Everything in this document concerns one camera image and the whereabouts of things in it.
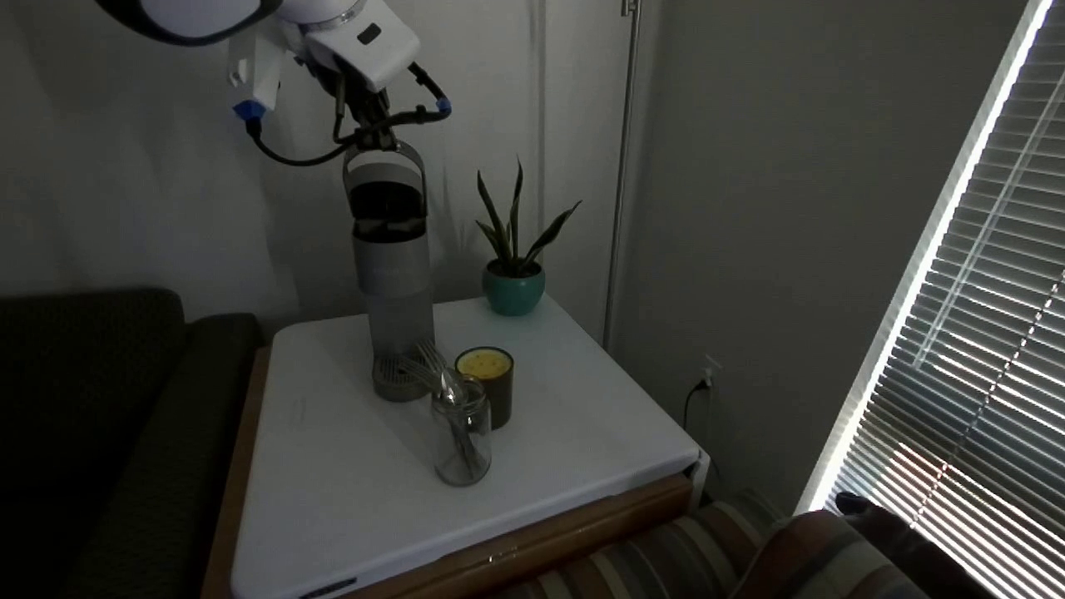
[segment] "cushion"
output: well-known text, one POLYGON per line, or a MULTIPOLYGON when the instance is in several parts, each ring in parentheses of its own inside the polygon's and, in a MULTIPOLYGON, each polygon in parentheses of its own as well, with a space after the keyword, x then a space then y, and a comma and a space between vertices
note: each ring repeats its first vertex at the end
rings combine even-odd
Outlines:
POLYGON ((178 341, 162 289, 0 300, 0 493, 101 485, 178 341))
POLYGON ((773 511, 751 500, 711 503, 642 536, 608 541, 589 555, 524 581, 497 588, 507 599, 601 599, 601 594, 728 594, 773 511))
POLYGON ((853 496, 836 496, 844 523, 881 550, 914 586, 942 599, 993 599, 953 555, 912 530, 901 515, 853 496))
POLYGON ((804 511, 767 536, 735 599, 925 594, 832 511, 804 511))

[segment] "white wall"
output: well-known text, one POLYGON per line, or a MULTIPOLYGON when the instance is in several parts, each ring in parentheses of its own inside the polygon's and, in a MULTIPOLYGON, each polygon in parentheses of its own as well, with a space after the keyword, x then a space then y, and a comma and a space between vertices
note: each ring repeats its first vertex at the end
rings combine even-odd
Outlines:
MULTIPOLYGON (((567 3, 394 0, 394 6, 422 32, 418 63, 457 103, 453 118, 404 130, 404 136, 429 167, 437 297, 468 297, 486 260, 472 227, 476 168, 509 188, 521 158, 530 221, 554 201, 543 201, 544 185, 562 198, 567 185, 581 178, 601 185, 614 168, 578 175, 544 168, 543 158, 550 146, 562 154, 571 146, 554 131, 559 126, 544 131, 554 114, 569 109, 562 118, 578 118, 567 99, 571 94, 567 77, 578 72, 559 69, 569 52, 544 49, 543 28, 567 21, 567 3)), ((584 11, 567 24, 595 28, 589 21, 598 17, 584 11)), ((562 25, 551 32, 551 42, 559 40, 577 42, 562 25)), ((608 52, 595 56, 621 63, 621 49, 608 45, 608 52)), ((250 146, 229 114, 226 45, 162 45, 122 28, 94 3, 59 11, 5 0, 0 72, 4 297, 162 281, 178 289, 194 314, 252 309, 287 322, 360 309, 339 167, 289 168, 250 146)), ((394 94, 394 107, 418 99, 411 82, 394 94)), ((280 118, 266 136, 287 154, 310 155, 326 146, 330 116, 334 99, 294 65, 280 118)), ((569 136, 584 136, 591 126, 601 126, 598 116, 569 136)), ((589 227, 601 207, 612 209, 608 188, 595 188, 589 218, 578 227, 589 227)), ((571 287, 569 280, 577 270, 605 273, 598 250, 605 237, 595 229, 589 246, 571 240, 551 252, 559 292, 595 328, 601 304, 584 297, 605 297, 605 281, 571 287)))
POLYGON ((612 350, 720 493, 790 510, 1013 32, 1013 0, 664 0, 612 350))

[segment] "patterned fabric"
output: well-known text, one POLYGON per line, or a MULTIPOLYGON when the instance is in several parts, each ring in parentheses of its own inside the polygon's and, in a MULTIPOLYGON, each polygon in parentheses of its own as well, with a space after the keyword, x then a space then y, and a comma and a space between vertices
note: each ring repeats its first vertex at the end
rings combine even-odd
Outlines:
POLYGON ((832 511, 790 520, 735 588, 735 599, 821 594, 908 599, 925 593, 832 511))
POLYGON ((919 530, 863 496, 837 493, 837 511, 881 550, 914 586, 934 599, 993 599, 953 555, 928 541, 919 530))
POLYGON ((624 541, 595 550, 537 578, 507 586, 501 599, 651 599, 728 594, 773 530, 757 503, 711 503, 624 541))

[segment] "small table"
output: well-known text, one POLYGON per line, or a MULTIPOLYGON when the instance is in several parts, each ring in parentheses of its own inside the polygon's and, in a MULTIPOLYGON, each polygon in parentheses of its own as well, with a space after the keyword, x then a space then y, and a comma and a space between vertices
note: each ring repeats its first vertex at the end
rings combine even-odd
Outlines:
POLYGON ((693 468, 708 454, 550 297, 507 320, 483 300, 437 304, 439 351, 501 344, 512 420, 493 468, 453 489, 432 473, 429 403, 368 382, 367 314, 300 322, 273 340, 232 557, 235 594, 334 594, 472 541, 693 468))

